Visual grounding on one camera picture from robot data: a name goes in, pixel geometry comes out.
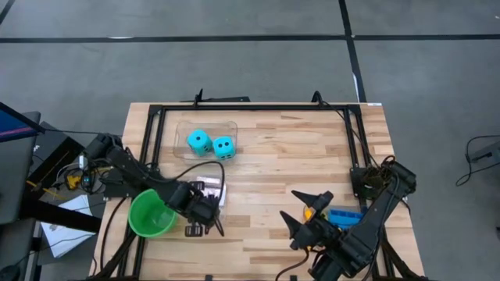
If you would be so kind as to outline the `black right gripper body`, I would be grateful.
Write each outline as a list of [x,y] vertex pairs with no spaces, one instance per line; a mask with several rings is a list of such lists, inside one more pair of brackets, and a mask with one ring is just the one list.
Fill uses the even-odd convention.
[[338,236],[337,228],[321,216],[322,210],[329,205],[333,197],[330,191],[320,194],[320,202],[316,208],[312,208],[312,215],[302,224],[295,236],[290,237],[292,250],[306,250],[307,247],[320,245]]

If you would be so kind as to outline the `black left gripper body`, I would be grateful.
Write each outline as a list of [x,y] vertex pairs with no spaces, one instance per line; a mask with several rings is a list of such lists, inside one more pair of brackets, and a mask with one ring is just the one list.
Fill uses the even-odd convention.
[[213,194],[205,195],[196,190],[190,182],[179,182],[170,197],[170,207],[187,218],[190,222],[197,222],[212,227],[219,217],[219,202]]

